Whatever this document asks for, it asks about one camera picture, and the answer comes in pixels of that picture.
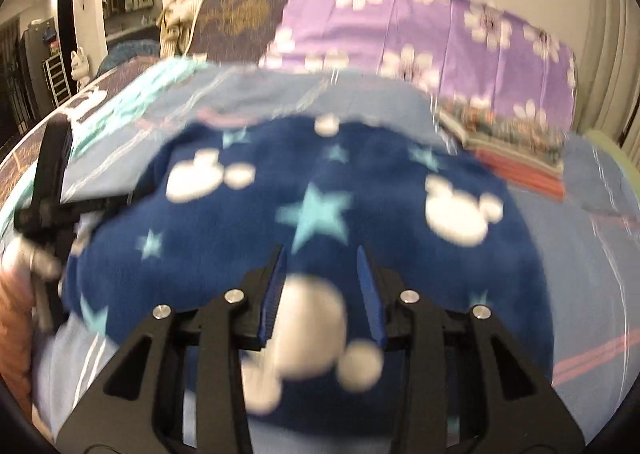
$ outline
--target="bed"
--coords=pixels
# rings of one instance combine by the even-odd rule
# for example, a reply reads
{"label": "bed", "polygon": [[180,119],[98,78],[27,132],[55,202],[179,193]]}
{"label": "bed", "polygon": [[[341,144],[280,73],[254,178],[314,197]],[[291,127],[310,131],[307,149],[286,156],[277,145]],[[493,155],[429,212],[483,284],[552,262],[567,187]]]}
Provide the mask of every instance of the bed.
{"label": "bed", "polygon": [[[419,14],[421,8],[437,11]],[[359,14],[366,20],[356,21]],[[366,36],[358,34],[363,25]],[[197,65],[191,55],[198,56]],[[202,55],[215,64],[201,63]],[[104,81],[119,80],[135,66],[117,69]],[[186,58],[147,69],[119,96],[102,98],[77,117],[81,151],[69,165],[65,198],[128,191],[163,145],[192,122],[241,137],[246,127],[289,117],[334,116],[347,125],[402,135],[453,168],[465,153],[434,121],[439,99],[464,96],[505,116],[544,119],[568,130],[576,87],[567,46],[515,16],[468,0],[203,0]],[[109,86],[107,94],[118,89]],[[82,125],[92,129],[85,134]],[[20,163],[33,162],[37,143],[30,145],[15,151],[17,156],[21,148],[32,149]],[[12,159],[18,163],[10,156],[2,170]],[[508,191],[540,256],[546,306],[516,322],[501,309],[505,301],[498,293],[467,295],[469,305],[497,308],[519,337],[527,334],[518,325],[530,326],[537,338],[530,339],[529,351],[543,368],[552,362],[554,387],[588,441],[640,372],[640,313],[631,302],[640,296],[640,205],[631,182],[602,147],[569,133],[563,160],[563,202],[519,187]],[[14,183],[20,171],[24,167],[11,173]],[[3,217],[28,196],[28,174],[20,181],[3,200]],[[4,241],[11,235],[9,228]],[[38,338],[34,402],[54,436],[121,339],[97,332],[99,318],[76,308],[55,337]],[[552,351],[545,351],[549,345]],[[187,394],[188,444],[194,441],[193,412],[193,395]],[[311,430],[291,426],[287,413],[254,418],[254,447],[386,452],[388,436],[380,434],[388,424],[385,412],[369,426],[367,420],[351,420],[356,432],[340,430],[338,439],[327,436],[344,418],[340,413]],[[379,426],[372,429],[371,423]]]}

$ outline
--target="triangular cutout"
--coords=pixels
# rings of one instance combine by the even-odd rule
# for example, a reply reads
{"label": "triangular cutout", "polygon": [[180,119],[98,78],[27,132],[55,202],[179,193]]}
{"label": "triangular cutout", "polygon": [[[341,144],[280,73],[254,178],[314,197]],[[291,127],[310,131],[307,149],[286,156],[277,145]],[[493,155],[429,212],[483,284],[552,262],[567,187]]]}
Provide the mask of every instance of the triangular cutout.
{"label": "triangular cutout", "polygon": [[491,339],[491,345],[498,364],[504,399],[512,402],[532,396],[536,392],[533,384],[507,347],[495,337]]}
{"label": "triangular cutout", "polygon": [[104,392],[133,402],[140,396],[142,379],[145,375],[146,359],[151,350],[151,338],[143,337],[131,349],[104,386]]}

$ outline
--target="doorway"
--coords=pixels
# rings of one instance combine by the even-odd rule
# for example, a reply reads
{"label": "doorway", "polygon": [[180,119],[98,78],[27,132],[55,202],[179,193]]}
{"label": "doorway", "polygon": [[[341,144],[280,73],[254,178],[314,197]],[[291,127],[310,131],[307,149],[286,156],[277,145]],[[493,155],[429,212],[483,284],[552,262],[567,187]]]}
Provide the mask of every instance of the doorway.
{"label": "doorway", "polygon": [[58,43],[60,44],[60,52],[62,52],[66,79],[73,95],[78,90],[76,82],[71,79],[71,51],[78,50],[74,22],[74,0],[58,0],[58,37],[60,38]]}

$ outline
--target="green cloth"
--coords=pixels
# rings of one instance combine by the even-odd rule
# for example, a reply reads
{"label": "green cloth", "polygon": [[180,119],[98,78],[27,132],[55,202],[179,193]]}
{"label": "green cloth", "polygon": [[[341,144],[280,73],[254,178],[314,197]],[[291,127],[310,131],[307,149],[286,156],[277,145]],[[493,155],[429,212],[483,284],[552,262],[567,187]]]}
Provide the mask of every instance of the green cloth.
{"label": "green cloth", "polygon": [[585,137],[606,151],[618,164],[625,178],[631,183],[631,187],[638,199],[640,199],[640,172],[629,160],[626,154],[606,134],[599,130],[587,131]]}
{"label": "green cloth", "polygon": [[[147,69],[82,125],[75,127],[71,158],[80,157],[105,136],[142,117],[162,91],[207,65],[180,57],[161,60]],[[0,209],[0,237],[12,221],[15,209],[23,206],[33,193],[36,164],[37,161],[22,175]]]}

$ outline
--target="orange cloth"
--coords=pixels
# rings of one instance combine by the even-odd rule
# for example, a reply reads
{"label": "orange cloth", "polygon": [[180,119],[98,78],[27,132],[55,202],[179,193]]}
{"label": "orange cloth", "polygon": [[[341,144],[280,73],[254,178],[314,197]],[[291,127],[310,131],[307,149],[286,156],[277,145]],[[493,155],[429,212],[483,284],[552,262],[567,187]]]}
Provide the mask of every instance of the orange cloth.
{"label": "orange cloth", "polygon": [[0,271],[0,376],[30,421],[33,306],[29,281]]}
{"label": "orange cloth", "polygon": [[477,149],[474,151],[474,155],[495,175],[508,182],[521,185],[558,201],[564,199],[564,183],[558,176],[547,174],[536,167],[520,163],[490,150]]}

